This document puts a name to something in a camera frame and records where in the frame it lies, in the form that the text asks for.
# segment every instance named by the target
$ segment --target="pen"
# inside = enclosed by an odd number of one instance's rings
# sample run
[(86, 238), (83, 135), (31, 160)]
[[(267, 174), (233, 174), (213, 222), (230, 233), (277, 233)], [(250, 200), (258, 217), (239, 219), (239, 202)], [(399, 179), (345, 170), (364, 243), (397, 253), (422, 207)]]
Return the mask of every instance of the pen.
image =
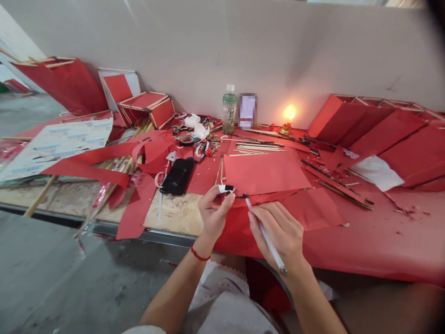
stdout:
[[(252, 204), (250, 203), (249, 197), (246, 194), (243, 194), (244, 199), (246, 200), (247, 206), (249, 210), (252, 208)], [(263, 224), (260, 222), (260, 230), (263, 234), (264, 239), (266, 240), (267, 247), (269, 248), (270, 252), (272, 253), (273, 259), (277, 263), (278, 268), (280, 269), (280, 272), (286, 276), (287, 275), (287, 269), (284, 266), (284, 262), (281, 259), (280, 255), (277, 252), (277, 249), (273, 245), (272, 241), (269, 238), (269, 235), (267, 234), (266, 230), (264, 229)]]

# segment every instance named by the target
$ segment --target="gray floor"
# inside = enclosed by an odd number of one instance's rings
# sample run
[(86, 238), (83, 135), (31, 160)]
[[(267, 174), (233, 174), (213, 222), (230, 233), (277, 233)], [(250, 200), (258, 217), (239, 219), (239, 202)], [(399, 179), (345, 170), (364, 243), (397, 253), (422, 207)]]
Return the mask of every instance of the gray floor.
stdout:
[(60, 115), (66, 109), (47, 94), (0, 94), (0, 136), (14, 136)]
[(0, 212), (0, 333), (121, 333), (139, 320), (185, 248), (107, 242)]

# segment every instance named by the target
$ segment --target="fingers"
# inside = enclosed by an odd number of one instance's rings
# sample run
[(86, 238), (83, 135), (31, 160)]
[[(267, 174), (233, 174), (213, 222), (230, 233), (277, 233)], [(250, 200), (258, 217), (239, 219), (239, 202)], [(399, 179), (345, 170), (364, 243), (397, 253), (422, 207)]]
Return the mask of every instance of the fingers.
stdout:
[(274, 245), (278, 245), (280, 240), (285, 236), (283, 229), (277, 223), (272, 214), (261, 206), (254, 206), (250, 209), (263, 224), (264, 229), (270, 237)]
[(199, 200), (199, 207), (203, 209), (211, 208), (215, 198), (220, 194), (218, 185), (214, 185), (210, 190)]
[(293, 230), (293, 228), (294, 228), (294, 226), (292, 225), (292, 221), (294, 220), (293, 217), (292, 217), (292, 220), (289, 220), (286, 217), (286, 215), (283, 213), (283, 211), (280, 208), (278, 208), (277, 202), (263, 204), (263, 205), (261, 205), (261, 207), (268, 210), (272, 214), (272, 216), (277, 221), (278, 225), (280, 225), (280, 227), (285, 232), (289, 233)]
[(275, 202), (275, 204), (291, 223), (301, 226), (300, 222), (293, 215), (290, 214), (290, 212), (284, 207), (284, 205), (282, 205), (280, 202)]
[(250, 230), (252, 231), (256, 244), (258, 245), (258, 248), (260, 249), (264, 257), (267, 257), (267, 255), (269, 254), (269, 248), (263, 234), (261, 233), (258, 219), (251, 212), (248, 212), (248, 215), (250, 220)]
[(219, 209), (216, 211), (220, 216), (226, 216), (235, 201), (235, 193), (226, 196)]

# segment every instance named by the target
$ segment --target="person's left hand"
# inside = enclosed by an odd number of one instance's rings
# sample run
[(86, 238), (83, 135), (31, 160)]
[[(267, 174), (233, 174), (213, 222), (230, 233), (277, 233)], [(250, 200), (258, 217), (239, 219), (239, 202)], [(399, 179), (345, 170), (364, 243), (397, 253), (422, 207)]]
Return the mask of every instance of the person's left hand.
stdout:
[(223, 197), (224, 195), (219, 193), (218, 185), (216, 185), (213, 186), (198, 203), (201, 217), (204, 221), (202, 234), (211, 238), (214, 242), (216, 242), (223, 232), (227, 212), (229, 212), (235, 200), (235, 193), (226, 196), (224, 200), (222, 200)]

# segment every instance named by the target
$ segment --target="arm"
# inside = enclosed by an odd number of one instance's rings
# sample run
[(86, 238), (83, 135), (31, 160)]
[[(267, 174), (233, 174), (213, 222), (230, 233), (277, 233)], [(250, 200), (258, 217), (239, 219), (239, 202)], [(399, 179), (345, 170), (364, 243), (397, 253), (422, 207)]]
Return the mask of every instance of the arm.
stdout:
[[(235, 194), (227, 196), (219, 208), (216, 208), (220, 199), (218, 187), (214, 186), (198, 204), (204, 229), (195, 241), (193, 249), (202, 258), (208, 258), (212, 253), (213, 246), (223, 231), (226, 215), (235, 200)], [(177, 333), (187, 315), (205, 264), (205, 261), (198, 260), (189, 251), (148, 305), (138, 325), (153, 325), (168, 334)]]
[[(346, 334), (346, 329), (324, 296), (302, 252), (303, 227), (278, 202), (256, 206), (249, 212), (250, 229), (261, 253), (278, 272), (291, 292), (303, 331), (309, 333)], [(261, 223), (280, 254), (287, 276), (277, 267), (260, 231)]]

